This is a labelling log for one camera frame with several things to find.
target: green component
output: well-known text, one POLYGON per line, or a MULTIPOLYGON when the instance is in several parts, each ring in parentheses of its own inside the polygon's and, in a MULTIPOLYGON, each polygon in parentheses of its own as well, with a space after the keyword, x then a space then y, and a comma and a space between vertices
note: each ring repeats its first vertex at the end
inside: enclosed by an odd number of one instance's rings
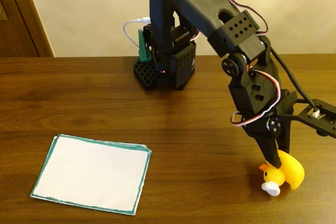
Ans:
POLYGON ((145 38, 143 37, 142 30, 138 30, 139 34, 139 57, 140 62, 148 62, 152 60, 151 51, 146 47, 145 38))

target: duck beak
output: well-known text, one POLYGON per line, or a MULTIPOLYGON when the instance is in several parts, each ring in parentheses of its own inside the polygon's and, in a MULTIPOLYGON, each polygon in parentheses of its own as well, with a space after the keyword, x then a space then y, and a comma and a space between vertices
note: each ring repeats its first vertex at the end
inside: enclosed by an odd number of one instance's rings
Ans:
POLYGON ((268 168, 269 168, 269 165, 267 165, 267 164, 261 164, 259 166, 259 169, 262 170, 262 171, 266 171, 268 168))
POLYGON ((280 194, 279 185, 273 181, 265 182, 261 185, 261 188, 268 192, 271 196, 278 196, 280 194))

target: door frame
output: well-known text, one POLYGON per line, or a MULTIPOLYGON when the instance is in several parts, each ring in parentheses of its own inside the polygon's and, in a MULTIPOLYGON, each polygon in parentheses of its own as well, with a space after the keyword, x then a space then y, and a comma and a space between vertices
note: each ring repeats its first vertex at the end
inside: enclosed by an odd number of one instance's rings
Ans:
POLYGON ((15 0, 40 57, 53 57, 48 38, 33 0, 15 0))

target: wooden door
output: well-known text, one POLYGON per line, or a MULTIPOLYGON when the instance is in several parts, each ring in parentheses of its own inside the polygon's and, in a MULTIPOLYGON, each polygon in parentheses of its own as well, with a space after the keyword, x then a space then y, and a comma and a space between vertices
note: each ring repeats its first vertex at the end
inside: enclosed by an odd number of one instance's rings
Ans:
POLYGON ((0 57, 38 57, 15 0, 0 0, 0 57))

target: black cable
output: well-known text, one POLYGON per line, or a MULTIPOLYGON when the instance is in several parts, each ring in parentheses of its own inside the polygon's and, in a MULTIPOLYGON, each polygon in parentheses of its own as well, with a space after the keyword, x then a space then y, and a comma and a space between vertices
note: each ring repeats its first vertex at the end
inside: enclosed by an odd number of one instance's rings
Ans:
POLYGON ((274 57, 277 59, 277 61, 281 64, 283 69, 286 71, 289 79, 293 83, 294 87, 297 89, 297 91, 302 95, 302 97, 314 108, 314 111, 318 111, 318 108, 314 104, 313 100, 307 95, 307 93, 302 89, 301 85, 299 84, 298 80, 295 78, 294 74, 289 70, 289 68, 286 66, 284 61, 280 58, 280 56, 275 52, 273 48, 271 48, 271 52, 274 55, 274 57))

